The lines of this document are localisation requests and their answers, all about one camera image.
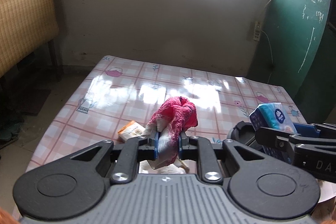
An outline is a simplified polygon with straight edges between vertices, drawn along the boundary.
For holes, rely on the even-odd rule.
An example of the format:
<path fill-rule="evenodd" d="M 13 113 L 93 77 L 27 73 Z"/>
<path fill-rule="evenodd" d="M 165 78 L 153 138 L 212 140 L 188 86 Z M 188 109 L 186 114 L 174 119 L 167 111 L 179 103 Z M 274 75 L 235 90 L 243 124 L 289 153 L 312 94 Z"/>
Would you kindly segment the blue tissue pack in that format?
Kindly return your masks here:
<path fill-rule="evenodd" d="M 259 104 L 249 115 L 249 120 L 255 131 L 261 127 L 266 127 L 285 131 L 292 135 L 298 134 L 294 123 L 291 121 L 280 102 Z"/>

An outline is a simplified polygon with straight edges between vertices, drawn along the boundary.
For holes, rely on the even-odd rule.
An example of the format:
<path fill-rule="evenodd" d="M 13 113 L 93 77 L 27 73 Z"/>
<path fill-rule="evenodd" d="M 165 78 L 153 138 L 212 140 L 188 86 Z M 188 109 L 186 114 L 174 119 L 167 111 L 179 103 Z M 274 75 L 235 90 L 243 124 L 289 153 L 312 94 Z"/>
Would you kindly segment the orange white tissue packet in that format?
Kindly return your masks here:
<path fill-rule="evenodd" d="M 118 137 L 126 142 L 130 138 L 141 136 L 145 128 L 136 121 L 130 121 L 118 131 Z"/>

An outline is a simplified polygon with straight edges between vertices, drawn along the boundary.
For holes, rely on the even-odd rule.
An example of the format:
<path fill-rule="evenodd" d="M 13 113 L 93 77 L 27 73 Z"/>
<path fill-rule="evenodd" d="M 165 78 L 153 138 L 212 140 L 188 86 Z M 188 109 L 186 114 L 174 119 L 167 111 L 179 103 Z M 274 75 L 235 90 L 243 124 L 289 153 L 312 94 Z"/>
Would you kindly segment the red grey knitted glove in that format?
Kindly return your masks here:
<path fill-rule="evenodd" d="M 173 164 L 178 157 L 180 133 L 197 125 L 197 109 L 191 101 L 185 97 L 167 99 L 151 116 L 143 132 L 143 136 L 159 133 L 158 156 L 149 161 L 150 166 L 159 169 Z"/>

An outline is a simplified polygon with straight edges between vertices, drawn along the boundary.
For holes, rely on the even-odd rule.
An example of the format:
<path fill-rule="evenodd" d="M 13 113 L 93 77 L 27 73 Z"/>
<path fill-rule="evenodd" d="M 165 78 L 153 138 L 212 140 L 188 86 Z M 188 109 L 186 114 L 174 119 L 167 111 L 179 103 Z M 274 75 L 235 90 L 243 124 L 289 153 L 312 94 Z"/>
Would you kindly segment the white cup black lid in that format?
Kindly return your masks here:
<path fill-rule="evenodd" d="M 264 152 L 263 147 L 255 139 L 255 130 L 250 122 L 240 121 L 227 134 L 227 139 L 232 139 L 251 147 L 257 151 Z"/>

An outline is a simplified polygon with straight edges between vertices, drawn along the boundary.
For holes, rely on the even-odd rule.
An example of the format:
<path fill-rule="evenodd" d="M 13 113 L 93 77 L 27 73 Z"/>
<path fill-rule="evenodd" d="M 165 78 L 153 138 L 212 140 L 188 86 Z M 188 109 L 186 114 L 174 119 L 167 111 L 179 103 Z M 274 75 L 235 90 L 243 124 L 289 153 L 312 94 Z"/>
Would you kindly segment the green door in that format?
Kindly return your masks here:
<path fill-rule="evenodd" d="M 314 73 L 331 0 L 271 0 L 262 14 L 262 33 L 248 78 L 284 87 L 307 122 L 325 106 L 322 73 Z"/>

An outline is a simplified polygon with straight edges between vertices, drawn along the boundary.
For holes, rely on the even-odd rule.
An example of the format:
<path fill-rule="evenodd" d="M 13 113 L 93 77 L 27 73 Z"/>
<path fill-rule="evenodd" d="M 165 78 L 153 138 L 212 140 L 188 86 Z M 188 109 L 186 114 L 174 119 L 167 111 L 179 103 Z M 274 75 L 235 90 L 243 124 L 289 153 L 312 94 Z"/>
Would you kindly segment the pink checked tablecloth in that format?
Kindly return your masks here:
<path fill-rule="evenodd" d="M 39 142 L 29 169 L 57 160 L 102 139 L 118 141 L 130 121 L 146 125 L 170 97 L 197 107 L 198 125 L 189 134 L 223 140 L 259 104 L 281 102 L 290 118 L 303 121 L 284 88 L 187 68 L 105 56 L 57 114 Z"/>

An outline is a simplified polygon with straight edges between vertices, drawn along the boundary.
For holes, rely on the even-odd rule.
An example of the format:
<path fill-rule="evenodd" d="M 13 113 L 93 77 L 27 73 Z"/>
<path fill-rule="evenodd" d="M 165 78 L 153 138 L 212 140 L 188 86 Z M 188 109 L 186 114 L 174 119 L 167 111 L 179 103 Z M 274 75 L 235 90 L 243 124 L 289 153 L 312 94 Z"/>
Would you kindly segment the woven yellow sofa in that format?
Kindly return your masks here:
<path fill-rule="evenodd" d="M 1 76 L 58 33 L 54 0 L 1 0 Z"/>

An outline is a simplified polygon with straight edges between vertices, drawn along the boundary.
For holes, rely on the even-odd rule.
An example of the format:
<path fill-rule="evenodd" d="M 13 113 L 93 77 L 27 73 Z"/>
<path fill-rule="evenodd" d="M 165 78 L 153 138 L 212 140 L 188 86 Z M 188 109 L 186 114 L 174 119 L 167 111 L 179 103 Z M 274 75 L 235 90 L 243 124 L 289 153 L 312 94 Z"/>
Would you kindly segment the wall power socket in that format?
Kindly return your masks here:
<path fill-rule="evenodd" d="M 261 37 L 261 33 L 262 33 L 262 29 L 261 29 L 261 22 L 256 20 L 255 21 L 255 25 L 253 28 L 253 35 L 252 35 L 252 39 L 253 41 L 259 42 L 260 41 L 260 37 Z"/>

